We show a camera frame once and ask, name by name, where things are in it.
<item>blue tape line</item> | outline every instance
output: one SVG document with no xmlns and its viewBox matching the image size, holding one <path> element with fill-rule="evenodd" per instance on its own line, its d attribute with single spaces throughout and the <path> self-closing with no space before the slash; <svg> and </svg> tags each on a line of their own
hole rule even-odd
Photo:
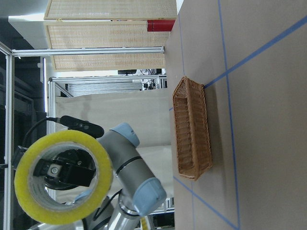
<svg viewBox="0 0 307 230">
<path fill-rule="evenodd" d="M 237 179 L 237 172 L 236 172 L 236 148 L 235 148 L 234 127 L 233 127 L 233 121 L 232 121 L 232 108 L 231 108 L 231 97 L 230 97 L 229 76 L 228 76 L 228 66 L 227 66 L 227 53 L 226 53 L 226 45 L 225 45 L 225 38 L 224 38 L 224 27 L 223 27 L 223 18 L 222 18 L 220 0 L 218 0 L 218 6 L 219 6 L 223 51 L 224 51 L 224 63 L 225 63 L 225 72 L 226 72 L 228 107 L 229 107 L 230 129 L 231 129 L 231 144 L 232 144 L 232 155 L 233 155 L 233 162 L 234 162 L 234 174 L 235 174 L 235 186 L 236 186 L 236 214 L 237 214 L 238 229 L 240 230 L 241 221 L 240 221 L 238 179 Z"/>
<path fill-rule="evenodd" d="M 225 71 L 227 72 L 227 55 L 226 55 L 226 45 L 225 45 L 225 38 L 224 38 L 224 29 L 223 29 L 223 19 L 222 19 L 222 11 L 221 11 L 221 2 L 220 0 L 217 1 L 219 6 L 219 16 L 220 16 L 220 24 L 221 24 L 221 34 L 222 34 L 222 43 L 223 43 L 223 51 L 224 51 L 224 63 L 225 63 Z"/>
<path fill-rule="evenodd" d="M 208 84 L 206 84 L 204 87 L 207 88 L 211 85 L 213 85 L 214 83 L 216 83 L 217 81 L 219 81 L 220 79 L 222 79 L 223 77 L 225 77 L 227 74 L 233 72 L 234 70 L 236 70 L 237 68 L 241 67 L 242 65 L 244 65 L 245 63 L 247 63 L 248 61 L 250 61 L 251 59 L 253 59 L 254 57 L 256 57 L 257 55 L 261 54 L 263 51 L 267 50 L 268 48 L 270 48 L 271 46 L 273 46 L 274 44 L 278 43 L 279 41 L 283 40 L 285 37 L 287 37 L 288 35 L 290 35 L 291 33 L 293 33 L 294 31 L 296 31 L 297 29 L 299 29 L 300 27 L 302 27 L 303 25 L 305 25 L 307 23 L 307 16 L 305 16 L 304 18 L 302 18 L 301 20 L 299 20 L 298 22 L 296 22 L 295 24 L 293 24 L 292 26 L 290 26 L 288 29 L 286 29 L 285 31 L 283 31 L 281 34 L 277 35 L 275 38 L 273 38 L 271 41 L 269 41 L 268 43 L 266 43 L 265 45 L 261 46 L 259 49 L 257 49 L 255 52 L 253 52 L 252 54 L 250 54 L 249 56 L 247 56 L 246 58 L 244 58 L 243 60 L 241 60 L 240 62 L 238 62 L 237 64 L 235 64 L 233 67 L 231 67 L 230 69 L 228 69 L 225 73 L 221 74 L 220 76 L 218 76 L 217 78 L 215 78 L 214 80 L 212 80 L 211 82 L 209 82 Z"/>
<path fill-rule="evenodd" d="M 228 76 L 226 76 L 226 81 L 227 81 L 228 108 L 229 108 L 229 117 L 230 117 L 232 157 L 233 157 L 233 162 L 234 162 L 234 174 L 235 174 L 235 186 L 236 186 L 236 214 L 237 214 L 237 221 L 238 221 L 238 230 L 240 230 L 241 221 L 240 221 L 238 178 L 237 178 L 237 172 L 236 172 L 236 147 L 235 147 L 235 135 L 234 135 L 233 120 L 232 120 L 232 108 L 231 108 L 231 98 L 230 98 L 230 88 L 229 88 L 229 77 Z"/>
<path fill-rule="evenodd" d="M 194 195 L 192 195 L 192 216 L 193 216 L 193 230 L 195 230 L 195 214 L 194 214 Z"/>
<path fill-rule="evenodd" d="M 194 193 L 189 187 L 187 187 L 184 183 L 182 183 L 178 178 L 173 176 L 173 178 L 181 184 L 184 188 L 186 188 L 189 192 L 193 194 L 196 198 L 198 198 L 205 206 L 207 206 L 212 212 L 214 212 L 219 218 L 221 218 L 225 223 L 227 223 L 230 227 L 232 227 L 235 230 L 238 230 L 238 228 L 231 223 L 226 217 L 224 217 L 221 213 L 219 213 L 217 210 L 215 210 L 211 205 L 209 205 L 206 201 L 204 201 L 199 195 Z"/>
<path fill-rule="evenodd" d="M 183 75 L 186 75 L 186 72 L 184 71 L 184 61 L 183 61 L 183 45 L 182 45 L 182 34 L 181 34 L 180 13 L 178 14 L 178 21 L 179 21 L 179 30 L 180 30 L 181 55 L 182 55 L 182 69 L 183 69 Z"/>
</svg>

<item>clear packing tape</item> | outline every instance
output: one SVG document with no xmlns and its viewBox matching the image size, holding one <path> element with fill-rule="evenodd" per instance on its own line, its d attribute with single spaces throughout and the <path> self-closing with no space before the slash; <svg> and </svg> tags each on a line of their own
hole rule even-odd
<svg viewBox="0 0 307 230">
<path fill-rule="evenodd" d="M 96 175 L 90 195 L 81 203 L 65 205 L 53 200 L 45 189 L 44 177 L 33 176 L 43 158 L 51 160 L 64 150 L 82 149 L 93 158 Z M 18 202 L 33 219 L 48 224 L 68 224 L 90 215 L 106 197 L 113 180 L 111 161 L 105 149 L 93 137 L 75 130 L 56 132 L 36 141 L 22 157 L 14 185 Z"/>
</svg>

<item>ceiling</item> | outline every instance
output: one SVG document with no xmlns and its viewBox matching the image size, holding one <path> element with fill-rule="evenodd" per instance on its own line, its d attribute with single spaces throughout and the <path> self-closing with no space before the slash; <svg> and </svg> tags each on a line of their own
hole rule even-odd
<svg viewBox="0 0 307 230">
<path fill-rule="evenodd" d="M 1 0 L 0 7 L 0 41 L 10 49 L 33 49 L 9 23 L 8 17 L 13 15 L 30 15 L 44 13 L 48 0 Z M 42 84 L 40 82 L 40 70 L 37 63 L 39 57 L 23 57 L 15 60 L 15 76 L 32 87 L 28 96 L 32 98 L 41 97 Z M 4 55 L 0 58 L 0 67 L 6 68 Z"/>
</svg>

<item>red object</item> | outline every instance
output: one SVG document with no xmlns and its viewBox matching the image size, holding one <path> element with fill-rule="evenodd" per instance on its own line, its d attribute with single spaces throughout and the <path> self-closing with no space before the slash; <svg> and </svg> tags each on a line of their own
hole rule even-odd
<svg viewBox="0 0 307 230">
<path fill-rule="evenodd" d="M 172 31 L 175 20 L 147 20 L 148 32 Z"/>
</svg>

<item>metal rail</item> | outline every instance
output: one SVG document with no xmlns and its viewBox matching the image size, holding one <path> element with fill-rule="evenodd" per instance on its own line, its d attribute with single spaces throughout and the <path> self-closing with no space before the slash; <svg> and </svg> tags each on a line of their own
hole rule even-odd
<svg viewBox="0 0 307 230">
<path fill-rule="evenodd" d="M 82 54 L 136 54 L 164 53 L 164 47 L 122 47 L 122 48 L 80 48 L 80 49 L 33 49 L 12 50 L 14 57 L 40 57 L 50 55 L 82 55 Z"/>
<path fill-rule="evenodd" d="M 86 83 L 101 83 L 111 80 L 136 80 L 136 79 L 166 79 L 166 74 L 162 75 L 129 75 L 129 76 L 106 76 L 106 77 L 71 77 L 71 78 L 50 78 L 49 80 L 56 83 L 73 83 L 73 84 L 86 84 Z"/>
<path fill-rule="evenodd" d="M 12 50 L 8 48 L 5 44 L 0 42 L 0 52 L 4 53 L 5 55 L 11 55 Z"/>
<path fill-rule="evenodd" d="M 6 103 L 5 103 L 5 169 L 4 175 L 4 214 L 3 229 L 10 230 L 12 226 L 12 155 L 14 149 L 14 57 L 6 56 Z"/>
<path fill-rule="evenodd" d="M 63 87 L 61 87 L 59 84 L 55 83 L 56 88 L 59 89 L 63 94 L 65 94 L 68 97 L 73 97 L 73 95 L 68 92 L 66 89 L 64 89 Z"/>
</svg>

